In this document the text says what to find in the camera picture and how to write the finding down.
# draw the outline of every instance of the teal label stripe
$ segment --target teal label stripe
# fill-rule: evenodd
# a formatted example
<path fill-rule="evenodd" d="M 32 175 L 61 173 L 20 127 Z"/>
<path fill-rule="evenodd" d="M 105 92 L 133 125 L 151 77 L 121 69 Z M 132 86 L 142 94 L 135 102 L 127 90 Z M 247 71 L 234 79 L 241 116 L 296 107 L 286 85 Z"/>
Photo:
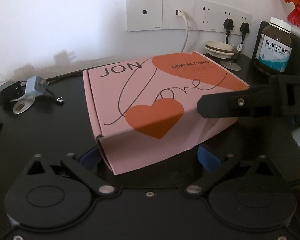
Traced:
<path fill-rule="evenodd" d="M 276 71 L 281 71 L 282 68 L 286 68 L 289 58 L 263 60 L 261 57 L 259 57 L 258 60 L 269 68 L 272 68 Z"/>

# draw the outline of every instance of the white bottle cap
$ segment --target white bottle cap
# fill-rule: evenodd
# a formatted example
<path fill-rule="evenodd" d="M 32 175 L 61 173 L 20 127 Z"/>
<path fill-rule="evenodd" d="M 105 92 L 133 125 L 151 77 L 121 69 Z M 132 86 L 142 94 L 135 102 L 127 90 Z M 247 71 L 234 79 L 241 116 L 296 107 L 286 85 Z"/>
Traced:
<path fill-rule="evenodd" d="M 270 25 L 279 28 L 287 33 L 291 33 L 291 26 L 290 24 L 284 22 L 283 20 L 279 20 L 277 18 L 271 17 Z"/>

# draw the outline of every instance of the orange heart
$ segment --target orange heart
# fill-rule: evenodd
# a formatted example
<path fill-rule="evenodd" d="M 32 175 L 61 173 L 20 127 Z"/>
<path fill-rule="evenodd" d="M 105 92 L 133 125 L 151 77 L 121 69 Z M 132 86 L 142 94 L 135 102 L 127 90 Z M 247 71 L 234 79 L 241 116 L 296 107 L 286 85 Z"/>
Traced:
<path fill-rule="evenodd" d="M 182 104 L 171 98 L 155 101 L 152 106 L 138 105 L 126 112 L 127 123 L 136 131 L 162 139 L 185 113 Z"/>
<path fill-rule="evenodd" d="M 196 52 L 156 56 L 153 57 L 152 63 L 158 69 L 177 77 L 198 79 L 202 83 L 214 86 L 219 84 L 219 87 L 233 91 L 248 89 L 242 81 Z"/>

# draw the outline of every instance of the wall socket panel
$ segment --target wall socket panel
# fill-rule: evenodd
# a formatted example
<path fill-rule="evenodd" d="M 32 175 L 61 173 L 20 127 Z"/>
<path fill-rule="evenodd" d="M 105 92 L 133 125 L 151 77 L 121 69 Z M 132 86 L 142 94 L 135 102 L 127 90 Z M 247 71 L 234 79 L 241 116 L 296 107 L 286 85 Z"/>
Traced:
<path fill-rule="evenodd" d="M 218 3 L 205 0 L 126 0 L 128 31 L 181 30 L 185 28 L 176 10 L 184 10 L 189 29 L 225 33 L 223 23 L 227 18 L 234 22 L 232 34 L 241 35 L 243 22 L 251 27 L 252 15 Z"/>

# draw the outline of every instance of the supplement bottle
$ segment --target supplement bottle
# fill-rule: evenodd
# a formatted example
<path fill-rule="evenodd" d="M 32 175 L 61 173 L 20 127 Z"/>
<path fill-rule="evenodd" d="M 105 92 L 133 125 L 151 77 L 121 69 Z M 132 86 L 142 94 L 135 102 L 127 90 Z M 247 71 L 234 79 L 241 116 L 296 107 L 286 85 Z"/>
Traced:
<path fill-rule="evenodd" d="M 254 66 L 266 75 L 283 73 L 288 64 L 292 41 L 291 26 L 286 22 L 271 17 L 270 25 L 261 35 Z"/>

